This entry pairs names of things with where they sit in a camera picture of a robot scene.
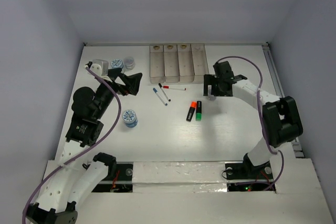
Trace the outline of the blue cleaning gel jar back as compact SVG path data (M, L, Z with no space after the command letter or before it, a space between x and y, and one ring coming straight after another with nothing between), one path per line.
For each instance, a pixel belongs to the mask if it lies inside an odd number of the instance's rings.
M124 68L123 61L121 59L113 59L113 60L111 60L111 68L112 69L116 69L116 68L123 69Z

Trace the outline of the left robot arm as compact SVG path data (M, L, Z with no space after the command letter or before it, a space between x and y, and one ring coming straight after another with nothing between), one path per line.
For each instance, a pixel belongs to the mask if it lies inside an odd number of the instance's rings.
M113 131L116 122L104 136L100 136L104 115L112 100L121 105L119 96L137 95L141 73L127 76L121 68L94 70L95 64L85 69L100 82L97 90L77 89L73 94L73 115L66 133L66 141L59 165L34 190L23 210L26 223L75 223L78 209L92 190L103 179L117 176L117 161L112 155L99 152L87 161L87 154Z

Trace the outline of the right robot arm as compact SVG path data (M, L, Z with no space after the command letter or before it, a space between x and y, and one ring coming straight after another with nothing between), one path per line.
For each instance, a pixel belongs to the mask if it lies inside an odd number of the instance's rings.
M203 95L215 97L235 97L258 111L262 129L262 138L257 145L243 157L241 168L233 169L248 178L258 175L273 155L280 153L282 144L291 142L303 134L299 111L294 98L279 97L261 89L262 74L259 85L254 85L247 77L234 75L228 61L217 61L214 74L204 75Z

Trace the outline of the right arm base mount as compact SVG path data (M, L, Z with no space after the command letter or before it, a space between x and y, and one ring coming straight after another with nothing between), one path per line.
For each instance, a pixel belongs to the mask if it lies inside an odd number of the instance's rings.
M269 188L274 181L270 162L249 172L243 163L226 163L221 176L229 192L275 191L274 185Z

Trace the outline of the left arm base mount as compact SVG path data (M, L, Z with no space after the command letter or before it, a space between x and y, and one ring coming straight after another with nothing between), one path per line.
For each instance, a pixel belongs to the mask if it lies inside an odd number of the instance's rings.
M133 192L133 163L117 163L113 176L103 179L92 190L93 193L131 193Z

